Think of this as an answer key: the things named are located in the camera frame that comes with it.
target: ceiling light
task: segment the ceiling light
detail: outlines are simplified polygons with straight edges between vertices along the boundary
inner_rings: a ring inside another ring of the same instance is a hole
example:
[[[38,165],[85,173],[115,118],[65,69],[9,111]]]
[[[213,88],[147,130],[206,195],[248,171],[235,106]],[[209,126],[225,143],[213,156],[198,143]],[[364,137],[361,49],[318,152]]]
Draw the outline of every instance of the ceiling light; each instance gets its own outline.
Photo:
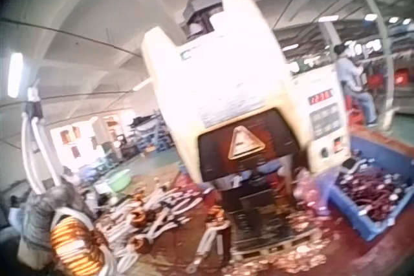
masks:
[[[339,16],[323,16],[320,17],[318,22],[322,23],[322,22],[333,22],[333,21],[337,21],[339,19]]]
[[[373,41],[373,48],[374,48],[374,51],[379,51],[379,50],[381,50],[381,47],[382,47],[382,45],[381,45],[381,40],[379,40],[379,39],[375,39],[375,40]]]
[[[143,82],[140,82],[137,85],[135,85],[132,89],[136,92],[145,87],[147,84],[150,84],[152,81],[152,78],[148,78],[147,80],[144,80]]]
[[[377,19],[377,15],[376,14],[367,14],[365,16],[365,20],[366,21],[375,21]]]
[[[292,63],[289,63],[290,71],[293,73],[298,73],[300,68],[297,62],[293,61]]]
[[[289,45],[287,47],[282,48],[282,51],[289,51],[293,50],[294,48],[297,48],[299,45],[296,43],[295,45]]]
[[[19,95],[21,76],[23,73],[23,55],[22,53],[13,53],[10,58],[8,68],[8,86],[7,94],[12,98]]]
[[[356,53],[356,55],[361,55],[362,54],[362,46],[360,44],[357,44],[355,46],[355,53]]]

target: red digital readout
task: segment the red digital readout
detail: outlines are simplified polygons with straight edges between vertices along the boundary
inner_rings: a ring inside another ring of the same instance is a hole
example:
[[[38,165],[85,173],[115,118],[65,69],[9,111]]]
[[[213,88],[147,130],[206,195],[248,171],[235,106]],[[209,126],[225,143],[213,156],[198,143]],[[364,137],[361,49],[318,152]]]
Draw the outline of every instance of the red digital readout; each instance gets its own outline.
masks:
[[[325,90],[323,92],[317,93],[308,98],[309,105],[314,105],[315,103],[320,103],[321,101],[332,98],[332,89]]]

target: white machine housing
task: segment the white machine housing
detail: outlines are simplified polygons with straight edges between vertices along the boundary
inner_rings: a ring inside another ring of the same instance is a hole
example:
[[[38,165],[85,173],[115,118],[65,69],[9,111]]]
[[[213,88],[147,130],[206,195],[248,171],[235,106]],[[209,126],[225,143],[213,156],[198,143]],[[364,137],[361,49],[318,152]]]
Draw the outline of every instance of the white machine housing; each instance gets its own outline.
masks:
[[[349,138],[339,83],[325,75],[332,68],[293,79],[291,64],[253,0],[223,0],[223,11],[210,21],[215,31],[184,45],[176,46],[160,27],[147,32],[142,44],[161,113],[193,180],[205,181],[200,135],[270,109],[279,111],[299,147],[307,148],[313,173],[341,164]],[[309,96],[327,89],[333,90],[331,98],[306,105]],[[315,136],[310,114],[333,103],[339,127]],[[343,137],[343,149],[331,153],[337,137]],[[327,156],[321,156],[324,148]]]

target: blue shirt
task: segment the blue shirt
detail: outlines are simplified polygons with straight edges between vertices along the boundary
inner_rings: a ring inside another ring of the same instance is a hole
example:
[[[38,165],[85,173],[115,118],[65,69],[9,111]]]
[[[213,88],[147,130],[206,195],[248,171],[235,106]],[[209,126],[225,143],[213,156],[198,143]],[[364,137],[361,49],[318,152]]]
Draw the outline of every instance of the blue shirt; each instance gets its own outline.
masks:
[[[351,60],[345,57],[338,58],[335,65],[338,79],[341,82],[345,82],[346,85],[354,92],[360,92],[362,90],[362,86],[360,85],[360,76],[364,69],[362,67],[355,66]]]

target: warning triangle sign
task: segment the warning triangle sign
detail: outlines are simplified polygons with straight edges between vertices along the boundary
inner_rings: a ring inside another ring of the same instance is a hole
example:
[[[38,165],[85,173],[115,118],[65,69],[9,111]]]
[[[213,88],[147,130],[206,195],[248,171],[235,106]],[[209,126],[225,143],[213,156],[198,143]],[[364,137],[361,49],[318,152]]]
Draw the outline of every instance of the warning triangle sign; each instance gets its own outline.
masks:
[[[254,136],[246,127],[237,126],[233,130],[228,158],[229,160],[235,160],[259,152],[264,148],[265,144],[259,138]]]

